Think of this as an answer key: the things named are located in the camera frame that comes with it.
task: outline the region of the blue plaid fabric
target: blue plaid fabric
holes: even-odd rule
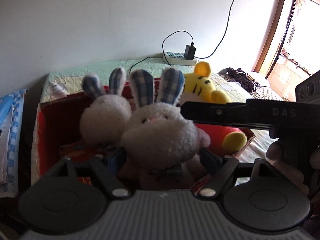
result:
[[[140,107],[153,103],[153,76],[149,72],[143,69],[132,72],[130,85],[136,89]]]
[[[109,94],[118,95],[120,87],[125,82],[125,70],[123,68],[116,68],[112,71],[109,78]]]
[[[82,88],[84,93],[92,100],[106,93],[95,74],[88,74],[83,78]]]
[[[167,68],[163,71],[159,88],[158,102],[175,105],[184,85],[180,70]]]
[[[7,183],[0,185],[0,198],[18,195],[18,151],[22,123],[22,111],[26,89],[9,94],[13,98],[13,114],[9,133],[7,156]]]

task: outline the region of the yellow tiger plush toy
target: yellow tiger plush toy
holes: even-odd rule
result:
[[[185,74],[184,90],[179,104],[186,101],[226,104],[231,100],[227,94],[216,90],[213,81],[209,78],[211,68],[207,62],[196,64],[193,73]],[[196,124],[211,138],[209,149],[219,155],[231,155],[240,150],[247,143],[246,135],[235,127],[220,125]]]

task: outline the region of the power strip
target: power strip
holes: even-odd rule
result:
[[[198,62],[196,58],[192,60],[187,60],[184,58],[184,54],[182,53],[174,53],[174,52],[165,52],[163,54],[162,60],[167,63],[164,55],[166,56],[170,65],[184,65],[184,66],[195,66]]]

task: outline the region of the plaid rabbit ear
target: plaid rabbit ear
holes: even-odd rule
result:
[[[100,80],[96,74],[85,75],[82,81],[82,88],[84,93],[92,100],[106,94],[106,91],[100,84]]]
[[[122,91],[125,83],[125,69],[116,68],[110,75],[109,78],[109,94],[111,95],[122,95]]]
[[[154,102],[154,82],[149,72],[142,69],[132,72],[129,84],[136,106],[143,107]]]
[[[176,105],[183,91],[184,76],[180,70],[166,68],[162,71],[157,102]]]

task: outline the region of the rabbit head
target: rabbit head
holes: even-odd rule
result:
[[[147,71],[133,72],[129,83],[137,110],[120,142],[128,157],[146,169],[166,169],[190,160],[200,143],[197,128],[176,107],[184,85],[182,72],[163,71],[156,103],[153,77]]]
[[[132,113],[129,102],[121,96],[125,77],[124,68],[115,69],[109,78],[108,94],[96,74],[84,77],[84,93],[93,100],[80,119],[80,133],[85,143],[116,144],[120,141]]]

